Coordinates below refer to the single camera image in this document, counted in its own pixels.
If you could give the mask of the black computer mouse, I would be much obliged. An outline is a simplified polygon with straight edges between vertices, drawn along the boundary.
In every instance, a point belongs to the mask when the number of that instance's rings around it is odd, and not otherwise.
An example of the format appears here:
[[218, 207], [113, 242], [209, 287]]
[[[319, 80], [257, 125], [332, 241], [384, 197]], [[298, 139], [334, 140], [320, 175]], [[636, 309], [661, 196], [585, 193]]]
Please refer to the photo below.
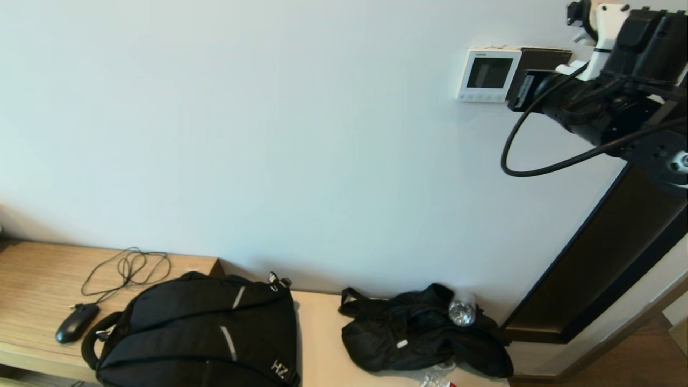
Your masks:
[[71, 310], [71, 314], [62, 321], [55, 333], [55, 341], [60, 345], [79, 340], [101, 309], [98, 304], [88, 303], [75, 304]]

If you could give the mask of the crumpled black fabric bag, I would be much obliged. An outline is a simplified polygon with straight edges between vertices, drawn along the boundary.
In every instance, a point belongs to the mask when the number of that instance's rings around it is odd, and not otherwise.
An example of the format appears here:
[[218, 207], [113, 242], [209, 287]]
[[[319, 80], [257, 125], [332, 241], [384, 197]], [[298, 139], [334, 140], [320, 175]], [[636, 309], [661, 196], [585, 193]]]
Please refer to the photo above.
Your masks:
[[454, 294], [437, 283], [390, 299], [343, 289], [338, 311], [350, 322], [341, 338], [352, 362], [373, 373], [417, 371], [450, 362], [465, 363], [486, 377], [513, 376], [509, 339], [479, 306], [471, 326], [454, 324], [449, 317]]

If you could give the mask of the clear plastic water bottle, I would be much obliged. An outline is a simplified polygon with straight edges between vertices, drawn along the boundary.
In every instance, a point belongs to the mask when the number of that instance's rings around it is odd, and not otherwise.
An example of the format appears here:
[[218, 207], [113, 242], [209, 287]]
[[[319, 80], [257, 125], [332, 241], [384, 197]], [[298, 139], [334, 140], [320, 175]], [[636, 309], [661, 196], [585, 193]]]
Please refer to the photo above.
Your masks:
[[449, 317], [457, 326], [471, 326], [477, 311], [477, 302], [472, 292], [456, 292], [449, 304]]

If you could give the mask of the white wall thermostat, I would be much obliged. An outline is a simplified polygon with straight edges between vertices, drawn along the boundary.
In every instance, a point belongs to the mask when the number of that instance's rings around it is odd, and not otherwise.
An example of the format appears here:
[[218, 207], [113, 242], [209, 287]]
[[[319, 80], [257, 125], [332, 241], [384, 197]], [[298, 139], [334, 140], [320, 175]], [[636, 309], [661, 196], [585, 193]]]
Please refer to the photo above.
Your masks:
[[455, 99], [464, 103], [505, 102], [521, 57], [521, 47], [471, 47]]

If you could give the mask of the black backpack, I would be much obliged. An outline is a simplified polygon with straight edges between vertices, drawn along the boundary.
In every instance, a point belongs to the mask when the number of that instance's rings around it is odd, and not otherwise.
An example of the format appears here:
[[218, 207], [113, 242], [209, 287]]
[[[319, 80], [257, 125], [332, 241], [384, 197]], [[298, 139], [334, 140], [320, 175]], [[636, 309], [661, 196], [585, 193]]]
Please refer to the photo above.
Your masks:
[[81, 355], [103, 387], [300, 387], [291, 285], [188, 272], [101, 319]]

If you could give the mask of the dark brown door frame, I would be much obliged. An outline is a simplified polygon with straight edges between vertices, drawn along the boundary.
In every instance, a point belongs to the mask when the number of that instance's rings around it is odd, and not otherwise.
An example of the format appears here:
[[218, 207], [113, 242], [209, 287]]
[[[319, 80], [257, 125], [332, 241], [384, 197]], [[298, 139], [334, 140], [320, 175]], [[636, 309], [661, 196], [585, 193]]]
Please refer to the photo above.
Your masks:
[[502, 324], [511, 341], [565, 345], [688, 234], [688, 189], [625, 166]]

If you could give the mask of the crumpled clear plastic wrapper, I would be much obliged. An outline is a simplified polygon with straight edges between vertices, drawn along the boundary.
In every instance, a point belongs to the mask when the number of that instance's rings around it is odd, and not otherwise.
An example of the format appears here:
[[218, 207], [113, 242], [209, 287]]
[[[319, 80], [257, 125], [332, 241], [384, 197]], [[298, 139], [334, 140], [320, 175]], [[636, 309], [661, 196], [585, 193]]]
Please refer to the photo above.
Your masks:
[[454, 367], [441, 367], [435, 365], [425, 373], [419, 387], [458, 387], [450, 379], [450, 374], [454, 371]]

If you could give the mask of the wooden desk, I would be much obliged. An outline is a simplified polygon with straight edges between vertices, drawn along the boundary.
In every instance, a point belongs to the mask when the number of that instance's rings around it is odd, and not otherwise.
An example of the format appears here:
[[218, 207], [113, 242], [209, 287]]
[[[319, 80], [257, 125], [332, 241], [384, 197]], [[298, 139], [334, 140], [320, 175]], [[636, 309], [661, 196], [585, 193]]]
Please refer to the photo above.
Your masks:
[[111, 250], [30, 241], [0, 242], [0, 377], [12, 368], [95, 382], [81, 355], [81, 343], [60, 345], [56, 330], [75, 304], [96, 302], [98, 319], [123, 310], [157, 280], [189, 271], [224, 274], [216, 257], [169, 253], [140, 255], [133, 248]]

